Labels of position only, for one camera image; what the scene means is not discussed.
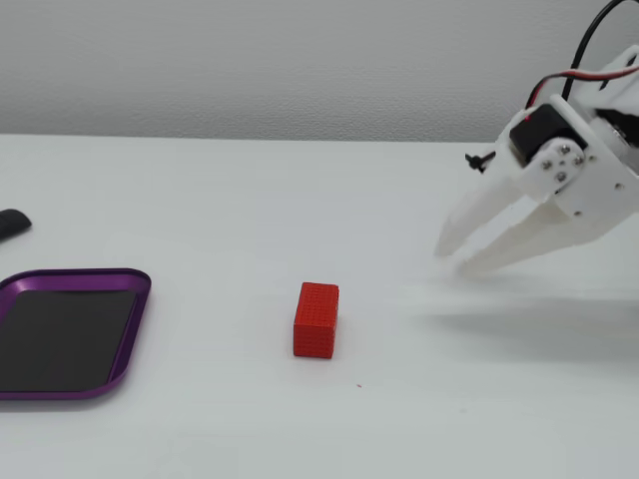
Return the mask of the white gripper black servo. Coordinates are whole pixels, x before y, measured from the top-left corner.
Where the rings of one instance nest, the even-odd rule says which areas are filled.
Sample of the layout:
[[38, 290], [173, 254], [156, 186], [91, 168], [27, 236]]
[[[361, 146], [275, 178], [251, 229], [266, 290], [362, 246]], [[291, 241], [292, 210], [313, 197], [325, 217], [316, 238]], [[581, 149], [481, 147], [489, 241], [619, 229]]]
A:
[[461, 275], [479, 275], [598, 240], [638, 209], [631, 147], [606, 118], [581, 117], [554, 96], [522, 112], [489, 152], [480, 185], [448, 214], [435, 247], [452, 256], [520, 200], [534, 208], [464, 259]]

